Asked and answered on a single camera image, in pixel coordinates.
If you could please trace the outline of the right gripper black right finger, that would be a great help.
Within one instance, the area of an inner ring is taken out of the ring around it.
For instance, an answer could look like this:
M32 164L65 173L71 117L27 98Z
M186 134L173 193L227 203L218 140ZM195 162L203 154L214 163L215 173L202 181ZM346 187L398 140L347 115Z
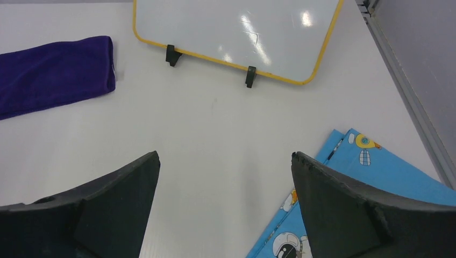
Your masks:
M455 207L410 199L302 152L291 172L313 257L455 257Z

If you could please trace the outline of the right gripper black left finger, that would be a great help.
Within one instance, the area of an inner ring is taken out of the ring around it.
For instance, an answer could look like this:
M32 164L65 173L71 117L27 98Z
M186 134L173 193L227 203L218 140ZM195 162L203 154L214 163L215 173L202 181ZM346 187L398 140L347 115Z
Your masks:
M157 152L70 190L1 207L1 257L138 257L160 172Z

